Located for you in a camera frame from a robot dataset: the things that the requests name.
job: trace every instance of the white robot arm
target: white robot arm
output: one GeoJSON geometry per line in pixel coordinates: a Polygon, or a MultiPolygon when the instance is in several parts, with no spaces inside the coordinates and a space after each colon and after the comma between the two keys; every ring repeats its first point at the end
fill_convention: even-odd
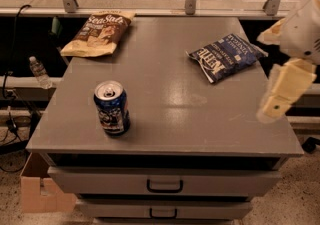
{"type": "Polygon", "coordinates": [[[276,44],[291,58],[274,65],[257,118],[263,123],[282,117],[316,79],[320,64],[320,0],[302,0],[286,18],[262,32],[258,39],[276,44]]]}

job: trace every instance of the soda can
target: soda can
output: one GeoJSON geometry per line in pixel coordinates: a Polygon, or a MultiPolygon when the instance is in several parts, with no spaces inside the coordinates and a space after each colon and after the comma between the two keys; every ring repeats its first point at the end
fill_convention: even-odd
{"type": "Polygon", "coordinates": [[[100,123],[109,135],[121,135],[130,127],[127,93],[116,81],[105,81],[94,91],[100,123]]]}

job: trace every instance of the plastic bottle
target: plastic bottle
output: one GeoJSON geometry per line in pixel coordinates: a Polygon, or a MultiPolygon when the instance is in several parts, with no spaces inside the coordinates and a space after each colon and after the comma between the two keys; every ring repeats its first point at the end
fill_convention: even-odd
{"type": "Polygon", "coordinates": [[[49,89],[52,87],[52,82],[47,74],[46,69],[43,66],[43,63],[36,59],[36,57],[31,56],[29,57],[30,61],[30,69],[33,75],[36,77],[40,86],[43,89],[49,89]]]}

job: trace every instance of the black drawer handle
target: black drawer handle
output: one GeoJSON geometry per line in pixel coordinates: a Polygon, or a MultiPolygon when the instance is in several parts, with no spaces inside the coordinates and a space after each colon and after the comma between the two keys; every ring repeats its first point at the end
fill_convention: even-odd
{"type": "Polygon", "coordinates": [[[179,188],[178,189],[152,189],[150,184],[151,184],[151,182],[148,179],[147,180],[147,189],[151,193],[162,193],[162,194],[163,193],[170,193],[170,194],[172,194],[172,193],[179,193],[183,189],[183,181],[182,180],[179,181],[179,188]]]}
{"type": "Polygon", "coordinates": [[[150,215],[150,218],[152,218],[152,219],[160,219],[160,220],[176,219],[177,218],[177,214],[178,214],[178,210],[177,210],[177,208],[175,208],[174,209],[174,214],[172,216],[168,216],[168,217],[154,216],[152,214],[152,208],[149,209],[149,215],[150,215]]]}

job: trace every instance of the brown box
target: brown box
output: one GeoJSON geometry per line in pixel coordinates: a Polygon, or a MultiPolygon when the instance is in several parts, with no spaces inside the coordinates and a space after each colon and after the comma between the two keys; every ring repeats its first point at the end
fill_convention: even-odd
{"type": "Polygon", "coordinates": [[[72,212],[76,196],[61,191],[49,177],[49,165],[40,154],[32,153],[20,175],[23,213],[72,212]]]}

